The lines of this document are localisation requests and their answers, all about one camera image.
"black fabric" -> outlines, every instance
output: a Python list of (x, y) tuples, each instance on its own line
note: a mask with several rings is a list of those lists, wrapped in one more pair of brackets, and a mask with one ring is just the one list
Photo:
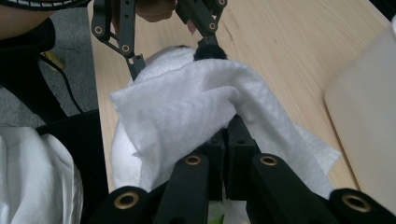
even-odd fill
[(194, 53), (194, 60), (200, 61), (203, 59), (222, 59), (227, 60), (227, 54), (219, 45), (204, 45), (200, 46)]
[(46, 123), (67, 118), (37, 63), (36, 55), (54, 45), (50, 19), (25, 35), (0, 41), (0, 85)]
[(54, 135), (73, 157), (84, 191), (81, 223), (88, 223), (96, 207), (108, 195), (99, 111), (63, 119), (39, 127), (37, 131), (39, 134)]
[(396, 15), (396, 1), (394, 0), (370, 0), (370, 2), (389, 20)]

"black mount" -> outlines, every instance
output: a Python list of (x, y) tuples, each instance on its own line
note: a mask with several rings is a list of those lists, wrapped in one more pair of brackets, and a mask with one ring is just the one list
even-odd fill
[(396, 223), (396, 217), (368, 195), (337, 189), (325, 200), (279, 157), (261, 153), (245, 123), (235, 117), (190, 155), (179, 160), (168, 182), (150, 193), (116, 189), (91, 224), (202, 224), (208, 201), (246, 201), (252, 224)]

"white tissue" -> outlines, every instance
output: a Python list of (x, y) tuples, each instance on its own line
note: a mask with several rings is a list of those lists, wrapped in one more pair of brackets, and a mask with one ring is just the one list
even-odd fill
[(156, 188), (176, 161), (237, 113), (262, 152), (281, 157), (311, 190), (328, 197), (332, 186), (326, 174), (339, 153), (295, 125), (250, 67), (227, 60), (193, 62), (193, 53), (160, 51), (134, 83), (111, 93), (119, 115), (111, 152), (115, 187)]
[(0, 127), (0, 223), (79, 223), (82, 204), (79, 171), (58, 139)]

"light wood surface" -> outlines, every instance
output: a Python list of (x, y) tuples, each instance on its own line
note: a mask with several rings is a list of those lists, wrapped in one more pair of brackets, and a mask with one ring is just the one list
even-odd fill
[[(89, 6), (92, 17), (92, 4)], [(345, 69), (389, 22), (368, 0), (229, 0), (217, 37), (230, 59), (253, 67), (267, 82), (290, 118), (343, 152), (323, 100), (331, 80)], [(174, 45), (196, 47), (175, 14), (168, 21), (136, 23), (137, 54), (147, 58)], [(117, 114), (108, 93), (127, 85), (124, 59), (92, 35), (96, 86), (106, 155), (109, 155)], [(356, 189), (345, 156), (329, 178), (336, 188)], [(114, 187), (109, 178), (109, 189)]]

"screw hole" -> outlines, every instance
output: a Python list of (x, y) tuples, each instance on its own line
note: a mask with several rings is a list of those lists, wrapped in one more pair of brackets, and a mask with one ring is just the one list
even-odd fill
[(197, 156), (189, 156), (186, 159), (184, 159), (184, 162), (186, 162), (188, 165), (197, 165), (201, 163), (201, 158)]
[(372, 210), (371, 205), (359, 196), (353, 194), (346, 194), (343, 195), (342, 200), (348, 207), (356, 211), (368, 213)]
[(277, 165), (277, 160), (273, 157), (263, 156), (260, 158), (260, 162), (265, 165), (275, 166)]
[(135, 192), (129, 191), (119, 195), (114, 201), (114, 206), (118, 209), (128, 209), (137, 204), (139, 201), (139, 195)]
[(102, 31), (102, 27), (100, 27), (100, 26), (96, 26), (95, 27), (95, 32), (97, 33), (97, 34), (101, 34), (103, 31)]
[(129, 51), (129, 47), (128, 47), (128, 45), (124, 45), (124, 46), (122, 46), (122, 50), (123, 50), (123, 51), (125, 51), (125, 52)]

